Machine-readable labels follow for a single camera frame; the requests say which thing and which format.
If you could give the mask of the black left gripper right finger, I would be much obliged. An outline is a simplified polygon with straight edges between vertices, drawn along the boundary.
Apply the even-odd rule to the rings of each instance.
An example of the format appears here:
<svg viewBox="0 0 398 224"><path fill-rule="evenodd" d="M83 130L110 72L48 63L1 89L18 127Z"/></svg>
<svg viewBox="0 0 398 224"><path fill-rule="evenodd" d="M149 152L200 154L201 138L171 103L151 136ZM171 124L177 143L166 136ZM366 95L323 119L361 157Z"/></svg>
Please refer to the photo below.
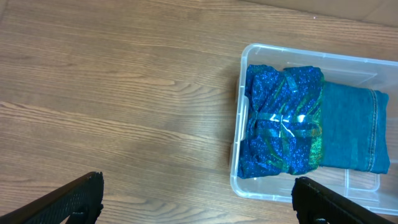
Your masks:
<svg viewBox="0 0 398 224"><path fill-rule="evenodd" d="M292 206L300 224L392 224L308 177L296 178Z"/></svg>

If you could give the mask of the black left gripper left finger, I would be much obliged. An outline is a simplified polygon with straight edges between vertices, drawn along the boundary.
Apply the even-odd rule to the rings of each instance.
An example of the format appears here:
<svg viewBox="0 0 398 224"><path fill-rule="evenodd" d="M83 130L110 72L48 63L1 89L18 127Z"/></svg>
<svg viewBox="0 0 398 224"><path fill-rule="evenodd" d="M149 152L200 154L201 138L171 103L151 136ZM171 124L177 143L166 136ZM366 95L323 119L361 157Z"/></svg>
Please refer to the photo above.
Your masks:
<svg viewBox="0 0 398 224"><path fill-rule="evenodd" d="M104 179L89 172L1 216L1 223L95 223L103 209Z"/></svg>

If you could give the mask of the blue sequined fabric bundle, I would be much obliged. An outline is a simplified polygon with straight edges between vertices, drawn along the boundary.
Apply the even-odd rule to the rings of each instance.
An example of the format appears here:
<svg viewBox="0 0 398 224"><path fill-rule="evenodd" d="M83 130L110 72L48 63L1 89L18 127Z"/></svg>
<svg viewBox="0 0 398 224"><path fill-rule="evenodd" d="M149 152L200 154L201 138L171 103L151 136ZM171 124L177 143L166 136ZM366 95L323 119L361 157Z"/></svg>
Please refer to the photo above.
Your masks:
<svg viewBox="0 0 398 224"><path fill-rule="evenodd" d="M239 149L239 178L302 175L318 168L323 158L324 84L323 73L313 66L281 71L248 66L248 121Z"/></svg>

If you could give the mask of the blue denim jeans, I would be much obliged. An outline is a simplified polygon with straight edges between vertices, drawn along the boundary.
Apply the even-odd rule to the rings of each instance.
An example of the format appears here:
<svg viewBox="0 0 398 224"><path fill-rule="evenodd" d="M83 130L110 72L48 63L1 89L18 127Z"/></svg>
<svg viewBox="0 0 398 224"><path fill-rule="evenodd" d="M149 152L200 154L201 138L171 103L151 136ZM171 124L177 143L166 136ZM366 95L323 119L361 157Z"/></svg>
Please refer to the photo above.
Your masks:
<svg viewBox="0 0 398 224"><path fill-rule="evenodd" d="M321 166L387 174L386 93L326 82Z"/></svg>

